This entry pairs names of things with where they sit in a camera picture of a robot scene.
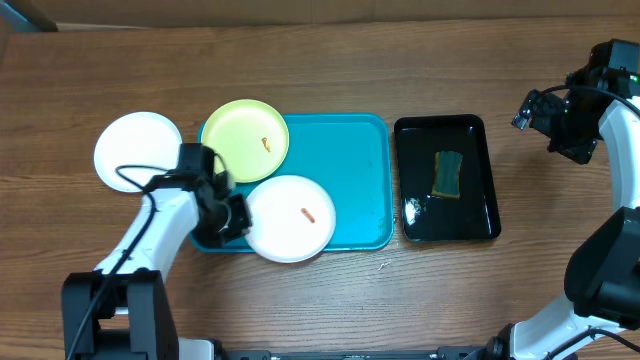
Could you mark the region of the green and yellow sponge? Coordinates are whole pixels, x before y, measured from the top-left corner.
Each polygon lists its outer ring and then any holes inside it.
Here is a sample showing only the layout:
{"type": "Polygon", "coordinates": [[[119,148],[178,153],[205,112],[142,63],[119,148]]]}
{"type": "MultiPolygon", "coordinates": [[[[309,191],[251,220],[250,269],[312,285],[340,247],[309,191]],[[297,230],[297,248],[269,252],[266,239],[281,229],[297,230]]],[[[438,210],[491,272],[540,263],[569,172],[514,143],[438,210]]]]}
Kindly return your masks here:
{"type": "Polygon", "coordinates": [[[460,171],[463,155],[454,151],[435,154],[434,179],[431,194],[445,199],[460,197],[460,171]]]}

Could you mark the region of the pinkish white round plate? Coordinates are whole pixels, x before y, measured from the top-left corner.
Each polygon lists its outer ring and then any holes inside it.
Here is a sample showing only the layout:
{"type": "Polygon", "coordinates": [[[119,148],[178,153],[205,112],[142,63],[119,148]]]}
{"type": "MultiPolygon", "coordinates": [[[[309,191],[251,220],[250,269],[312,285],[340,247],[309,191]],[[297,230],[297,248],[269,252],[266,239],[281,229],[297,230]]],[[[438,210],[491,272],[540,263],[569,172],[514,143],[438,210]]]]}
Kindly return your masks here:
{"type": "Polygon", "coordinates": [[[252,226],[246,235],[260,256],[277,263],[306,261],[328,245],[336,229],[336,209],[323,187],[302,176],[271,178],[247,198],[252,226]],[[310,223],[301,213],[315,218],[310,223]]]}

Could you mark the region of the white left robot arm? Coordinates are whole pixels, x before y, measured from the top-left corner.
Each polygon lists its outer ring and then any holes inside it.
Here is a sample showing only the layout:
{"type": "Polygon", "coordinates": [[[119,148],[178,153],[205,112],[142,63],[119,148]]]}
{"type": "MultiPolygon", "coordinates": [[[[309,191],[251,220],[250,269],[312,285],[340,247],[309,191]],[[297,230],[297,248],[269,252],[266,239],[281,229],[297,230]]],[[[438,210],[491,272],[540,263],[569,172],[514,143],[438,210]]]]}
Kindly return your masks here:
{"type": "Polygon", "coordinates": [[[222,157],[184,143],[173,169],[153,167],[140,211],[114,251],[91,272],[62,286],[65,355],[69,359],[220,359],[212,339],[178,336],[165,280],[189,234],[222,245],[246,235],[251,218],[233,191],[222,157]]]}

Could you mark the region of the yellow-green round plate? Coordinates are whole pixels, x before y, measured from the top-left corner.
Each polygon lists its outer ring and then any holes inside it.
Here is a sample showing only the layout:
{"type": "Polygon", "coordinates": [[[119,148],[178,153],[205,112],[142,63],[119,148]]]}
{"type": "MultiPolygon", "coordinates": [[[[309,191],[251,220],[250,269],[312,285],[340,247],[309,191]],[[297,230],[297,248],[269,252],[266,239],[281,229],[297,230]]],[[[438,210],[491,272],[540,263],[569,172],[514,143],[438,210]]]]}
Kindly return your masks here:
{"type": "Polygon", "coordinates": [[[283,116],[259,100],[239,99],[215,110],[204,123],[199,141],[221,156],[237,183],[263,180],[284,162],[289,129],[283,116]]]}

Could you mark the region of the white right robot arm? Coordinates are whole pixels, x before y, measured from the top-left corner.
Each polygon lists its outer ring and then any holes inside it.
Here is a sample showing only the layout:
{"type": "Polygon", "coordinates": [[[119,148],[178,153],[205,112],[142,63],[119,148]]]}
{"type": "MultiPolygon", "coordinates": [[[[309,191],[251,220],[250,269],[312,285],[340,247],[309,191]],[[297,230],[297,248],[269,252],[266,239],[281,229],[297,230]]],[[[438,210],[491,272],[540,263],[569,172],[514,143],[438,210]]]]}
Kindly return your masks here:
{"type": "Polygon", "coordinates": [[[547,136],[549,151],[581,165],[603,142],[612,215],[571,256],[563,294],[533,317],[505,326],[470,358],[573,359],[600,338],[638,351],[621,335],[639,327],[638,44],[612,39],[594,46],[588,63],[560,88],[530,91],[512,124],[547,136]]]}

